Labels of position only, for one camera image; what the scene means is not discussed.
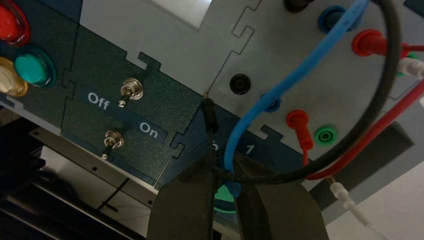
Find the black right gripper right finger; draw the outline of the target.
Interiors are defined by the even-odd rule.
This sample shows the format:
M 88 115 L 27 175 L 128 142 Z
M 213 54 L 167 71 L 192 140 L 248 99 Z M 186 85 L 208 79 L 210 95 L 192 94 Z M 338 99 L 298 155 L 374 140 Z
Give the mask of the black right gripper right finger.
M 321 209 L 298 182 L 241 184 L 235 199 L 242 240 L 327 240 Z

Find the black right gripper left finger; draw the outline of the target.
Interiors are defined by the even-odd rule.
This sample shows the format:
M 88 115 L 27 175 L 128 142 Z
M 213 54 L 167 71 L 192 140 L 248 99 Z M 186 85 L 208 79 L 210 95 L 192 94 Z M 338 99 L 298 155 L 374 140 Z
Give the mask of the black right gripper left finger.
M 216 189 L 217 178 L 204 156 L 159 190 L 149 216 L 147 239 L 212 239 Z

